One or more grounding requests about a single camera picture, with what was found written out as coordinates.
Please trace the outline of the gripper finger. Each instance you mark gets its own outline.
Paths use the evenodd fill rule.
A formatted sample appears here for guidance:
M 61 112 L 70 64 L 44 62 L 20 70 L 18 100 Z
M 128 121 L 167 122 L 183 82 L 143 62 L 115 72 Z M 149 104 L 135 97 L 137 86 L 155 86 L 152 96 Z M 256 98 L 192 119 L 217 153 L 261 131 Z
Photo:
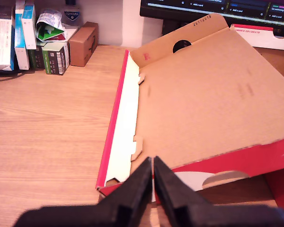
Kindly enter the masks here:
M 154 158 L 155 191 L 173 227 L 284 227 L 284 209 L 267 205 L 213 205 Z
M 95 205 L 47 206 L 24 212 L 16 227 L 137 227 L 152 196 L 152 161 Z

